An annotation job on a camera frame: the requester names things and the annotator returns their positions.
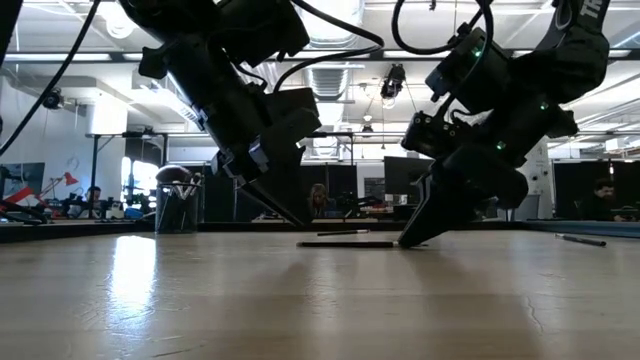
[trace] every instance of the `woman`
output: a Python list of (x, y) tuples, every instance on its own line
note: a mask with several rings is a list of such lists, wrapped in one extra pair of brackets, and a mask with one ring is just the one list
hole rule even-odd
[(327, 188), (322, 184), (315, 184), (311, 187), (309, 196), (309, 209), (314, 218), (327, 216), (327, 211), (335, 208), (331, 199), (327, 197)]

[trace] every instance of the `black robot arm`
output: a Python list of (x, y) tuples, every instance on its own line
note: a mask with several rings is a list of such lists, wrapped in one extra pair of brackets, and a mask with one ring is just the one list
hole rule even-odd
[(518, 207), (528, 193), (526, 179), (515, 170), (526, 162), (525, 155), (545, 135), (578, 131), (573, 113), (559, 104), (604, 80), (609, 43), (602, 24), (609, 0), (557, 0), (553, 5), (546, 36), (527, 55), (512, 58), (492, 43), (484, 61), (468, 74), (485, 32), (463, 24), (450, 41), (451, 54), (426, 80), (434, 91), (432, 100), (450, 93), (469, 113), (489, 113), (474, 125), (455, 112), (446, 119), (447, 108), (435, 116), (414, 115), (402, 145), (436, 162), (431, 195), (414, 213), (400, 245), (412, 247), (472, 221), (475, 209), (491, 198), (503, 208)]
[(298, 172), (297, 142), (321, 126), (310, 89), (265, 94), (234, 66), (274, 53), (295, 55), (309, 42), (289, 1), (120, 0), (127, 15), (162, 43), (143, 49), (139, 72), (171, 74), (219, 148), (214, 174), (294, 224), (311, 221)]

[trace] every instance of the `desk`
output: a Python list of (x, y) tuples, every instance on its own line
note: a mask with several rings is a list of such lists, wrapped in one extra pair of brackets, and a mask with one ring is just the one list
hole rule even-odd
[[(284, 219), (255, 219), (251, 220), (254, 224), (284, 224), (287, 223)], [(368, 224), (378, 223), (378, 219), (366, 218), (366, 219), (315, 219), (313, 224), (337, 224), (337, 223), (351, 223), (351, 224)]]
[(552, 233), (470, 231), (414, 251), (295, 246), (315, 238), (129, 233), (0, 245), (3, 358), (584, 360), (640, 352), (637, 242), (606, 238), (600, 249)]

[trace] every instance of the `marker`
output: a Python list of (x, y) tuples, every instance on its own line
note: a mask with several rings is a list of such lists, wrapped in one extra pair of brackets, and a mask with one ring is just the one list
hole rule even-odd
[(302, 241), (296, 245), (298, 247), (381, 249), (392, 248), (393, 241)]
[(318, 233), (318, 236), (333, 236), (333, 235), (357, 235), (357, 234), (368, 234), (369, 230), (345, 230), (345, 231), (334, 231), (328, 233)]
[(591, 239), (579, 238), (579, 237), (569, 236), (569, 235), (564, 235), (564, 234), (556, 234), (556, 237), (559, 237), (562, 240), (571, 241), (571, 242), (577, 242), (577, 243), (585, 244), (585, 245), (598, 246), (598, 247), (606, 247), (607, 246), (607, 242), (606, 241), (591, 240)]

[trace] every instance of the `person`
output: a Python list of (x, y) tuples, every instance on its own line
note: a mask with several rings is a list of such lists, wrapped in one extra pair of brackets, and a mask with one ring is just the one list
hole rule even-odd
[(309, 209), (314, 218), (324, 218), (327, 217), (329, 211), (335, 211), (335, 201), (329, 199), (327, 188), (324, 185), (315, 184), (311, 187)]
[[(91, 189), (93, 189), (93, 199), (91, 198)], [(69, 217), (76, 218), (76, 219), (79, 217), (88, 217), (89, 212), (87, 211), (85, 215), (84, 211), (89, 210), (90, 208), (93, 208), (94, 217), (98, 218), (95, 211), (100, 210), (100, 204), (98, 203), (100, 202), (101, 194), (102, 194), (102, 189), (100, 189), (98, 186), (89, 187), (89, 190), (87, 190), (87, 193), (85, 194), (86, 205), (85, 206), (71, 205), (68, 213)]]
[(626, 221), (622, 216), (613, 215), (615, 188), (609, 179), (597, 180), (593, 194), (582, 200), (578, 206), (581, 220), (591, 221)]

